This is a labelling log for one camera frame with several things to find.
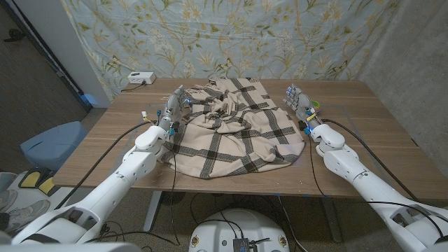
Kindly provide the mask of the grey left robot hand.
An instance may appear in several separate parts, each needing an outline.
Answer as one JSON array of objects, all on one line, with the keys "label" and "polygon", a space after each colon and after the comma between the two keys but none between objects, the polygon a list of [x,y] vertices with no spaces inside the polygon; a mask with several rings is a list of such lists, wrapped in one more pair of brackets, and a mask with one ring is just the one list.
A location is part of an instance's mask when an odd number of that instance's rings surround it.
[{"label": "grey left robot hand", "polygon": [[184,87],[179,86],[168,98],[162,110],[159,127],[168,131],[174,123],[178,123],[182,117],[183,109],[188,104],[188,98]]}]

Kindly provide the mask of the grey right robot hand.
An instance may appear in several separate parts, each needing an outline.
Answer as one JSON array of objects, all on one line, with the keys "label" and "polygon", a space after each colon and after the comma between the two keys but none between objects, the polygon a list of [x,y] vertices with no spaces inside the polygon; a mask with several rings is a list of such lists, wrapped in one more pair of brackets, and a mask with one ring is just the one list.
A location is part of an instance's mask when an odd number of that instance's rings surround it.
[{"label": "grey right robot hand", "polygon": [[283,102],[294,111],[299,120],[300,130],[305,134],[311,134],[312,130],[321,124],[312,101],[295,84],[287,88]]}]

